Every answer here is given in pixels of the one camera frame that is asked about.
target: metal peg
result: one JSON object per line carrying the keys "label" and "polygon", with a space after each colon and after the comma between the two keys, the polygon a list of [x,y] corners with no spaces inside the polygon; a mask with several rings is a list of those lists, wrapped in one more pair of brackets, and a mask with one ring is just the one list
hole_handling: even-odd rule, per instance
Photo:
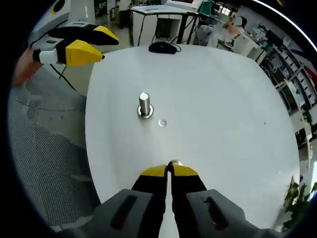
{"label": "metal peg", "polygon": [[153,107],[150,104],[150,96],[148,93],[141,93],[139,96],[140,105],[138,106],[138,114],[143,118],[149,118],[153,114]]}

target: cable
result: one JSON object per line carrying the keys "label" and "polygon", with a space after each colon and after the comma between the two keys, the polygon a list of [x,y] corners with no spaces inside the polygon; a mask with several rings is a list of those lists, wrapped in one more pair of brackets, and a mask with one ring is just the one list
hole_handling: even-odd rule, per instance
{"label": "cable", "polygon": [[[185,28],[184,28],[184,32],[185,32],[185,30],[186,30],[186,28],[190,25],[190,23],[192,23],[193,22],[193,20],[194,20],[195,18],[193,17],[193,19],[187,24],[187,26],[185,26]],[[179,33],[178,33],[178,35],[172,40],[172,42],[171,43],[173,43],[177,38],[178,38],[178,36],[179,36]]]}
{"label": "cable", "polygon": [[199,38],[198,38],[198,34],[197,34],[197,28],[198,28],[199,24],[197,24],[196,28],[195,28],[195,34],[196,34],[196,39],[197,39],[197,45],[199,45]]}
{"label": "cable", "polygon": [[146,16],[146,15],[144,15],[143,21],[142,21],[141,31],[140,31],[139,40],[138,40],[138,46],[140,46],[140,39],[141,39],[142,31],[143,31],[143,24],[144,24],[144,18],[145,18],[145,16]]}
{"label": "cable", "polygon": [[156,32],[155,32],[155,33],[154,33],[154,35],[153,35],[153,38],[152,38],[151,44],[153,44],[153,40],[154,40],[155,35],[156,35]]}
{"label": "cable", "polygon": [[52,69],[60,76],[60,77],[62,77],[65,81],[66,81],[66,83],[68,83],[68,85],[72,88],[72,89],[74,89],[74,87],[73,86],[71,86],[71,84],[69,83],[69,81],[64,77],[64,75],[62,75],[51,63],[50,63],[50,66],[52,67]]}
{"label": "cable", "polygon": [[64,71],[65,71],[66,67],[67,67],[67,66],[65,66],[65,68],[63,69],[63,71],[60,73],[60,76],[59,76],[59,78],[58,78],[58,79],[60,79],[60,77],[63,75],[63,73],[64,73]]}
{"label": "cable", "polygon": [[174,45],[174,46],[177,46],[178,48],[179,48],[179,50],[176,50],[177,52],[182,52],[182,48],[179,46],[179,45],[177,45],[177,44],[174,44],[174,43],[170,43],[171,45]]}

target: office chair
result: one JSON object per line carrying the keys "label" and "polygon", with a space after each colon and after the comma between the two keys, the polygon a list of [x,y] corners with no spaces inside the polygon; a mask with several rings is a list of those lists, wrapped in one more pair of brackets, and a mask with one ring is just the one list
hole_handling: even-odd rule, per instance
{"label": "office chair", "polygon": [[12,88],[8,129],[17,175],[51,226],[90,215],[100,201],[85,146],[86,98],[43,67]]}

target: white round table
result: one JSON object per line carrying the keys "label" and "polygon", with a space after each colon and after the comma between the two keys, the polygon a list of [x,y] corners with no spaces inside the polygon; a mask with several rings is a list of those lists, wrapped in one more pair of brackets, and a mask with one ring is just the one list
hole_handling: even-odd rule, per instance
{"label": "white round table", "polygon": [[[239,205],[249,222],[272,227],[291,177],[299,179],[296,139],[282,99],[253,60],[181,48],[175,55],[129,48],[95,64],[86,143],[100,201],[131,188],[148,167],[178,159],[198,172],[207,189]],[[154,107],[149,119],[137,114],[142,92]],[[164,219],[173,220],[168,208]],[[176,225],[162,229],[177,234]]]}

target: window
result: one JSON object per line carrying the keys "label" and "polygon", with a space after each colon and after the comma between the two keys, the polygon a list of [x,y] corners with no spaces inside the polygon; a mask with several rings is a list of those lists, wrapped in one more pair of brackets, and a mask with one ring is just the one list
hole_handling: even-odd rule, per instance
{"label": "window", "polygon": [[228,16],[230,14],[231,10],[228,8],[223,7],[221,10],[221,13]]}

